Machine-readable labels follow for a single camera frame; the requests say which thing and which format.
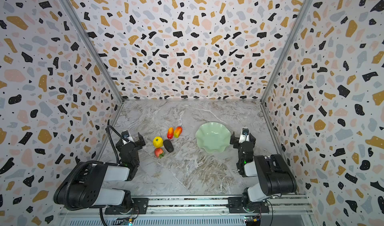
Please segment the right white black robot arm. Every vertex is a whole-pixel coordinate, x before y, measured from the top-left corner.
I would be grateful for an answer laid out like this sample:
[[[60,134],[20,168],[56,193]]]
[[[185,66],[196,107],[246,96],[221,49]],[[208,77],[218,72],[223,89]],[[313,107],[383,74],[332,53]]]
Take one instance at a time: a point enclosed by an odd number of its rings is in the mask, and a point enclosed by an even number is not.
[[[296,192],[296,179],[280,154],[254,154],[256,138],[249,129],[242,129],[240,137],[233,133],[230,144],[238,150],[238,173],[244,178],[258,178],[258,183],[245,188],[241,197],[228,198],[231,214],[268,212],[263,206],[267,199]]]

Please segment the yellow fake lemon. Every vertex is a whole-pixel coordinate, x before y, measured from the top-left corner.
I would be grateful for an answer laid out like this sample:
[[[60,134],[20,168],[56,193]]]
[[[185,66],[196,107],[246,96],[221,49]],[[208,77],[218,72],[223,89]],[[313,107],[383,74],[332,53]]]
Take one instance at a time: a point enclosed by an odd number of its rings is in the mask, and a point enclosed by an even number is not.
[[[164,140],[162,137],[155,137],[153,139],[153,145],[155,148],[161,148],[164,145]]]

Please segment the orange green fake mango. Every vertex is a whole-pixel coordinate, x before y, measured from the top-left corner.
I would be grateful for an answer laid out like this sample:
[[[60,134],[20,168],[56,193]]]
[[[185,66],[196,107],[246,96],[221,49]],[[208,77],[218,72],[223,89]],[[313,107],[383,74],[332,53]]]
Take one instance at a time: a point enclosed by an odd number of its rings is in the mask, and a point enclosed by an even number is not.
[[[180,126],[177,127],[177,128],[174,130],[174,137],[175,137],[175,138],[179,138],[179,136],[181,135],[182,131],[183,131],[182,127],[180,127]]]

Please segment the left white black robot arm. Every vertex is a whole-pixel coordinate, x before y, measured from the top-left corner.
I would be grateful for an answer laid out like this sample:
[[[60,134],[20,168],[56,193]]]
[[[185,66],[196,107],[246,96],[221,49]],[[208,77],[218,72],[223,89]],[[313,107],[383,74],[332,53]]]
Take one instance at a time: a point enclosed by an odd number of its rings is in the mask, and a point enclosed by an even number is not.
[[[127,182],[133,180],[140,166],[139,150],[146,142],[139,134],[134,141],[128,131],[119,135],[115,145],[118,161],[78,162],[75,168],[60,184],[54,194],[54,203],[69,211],[88,208],[107,208],[108,213],[126,214],[139,212],[129,190],[104,188],[106,182]]]

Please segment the red orange fake mango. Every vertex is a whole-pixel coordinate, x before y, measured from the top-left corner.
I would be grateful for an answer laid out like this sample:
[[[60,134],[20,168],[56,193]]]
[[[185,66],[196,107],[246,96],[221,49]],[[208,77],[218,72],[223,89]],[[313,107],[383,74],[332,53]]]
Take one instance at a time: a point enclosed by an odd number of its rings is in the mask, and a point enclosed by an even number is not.
[[[170,127],[170,128],[168,129],[168,132],[167,132],[167,138],[168,138],[169,140],[171,140],[171,139],[173,139],[173,137],[174,137],[174,129],[173,129],[173,127]]]

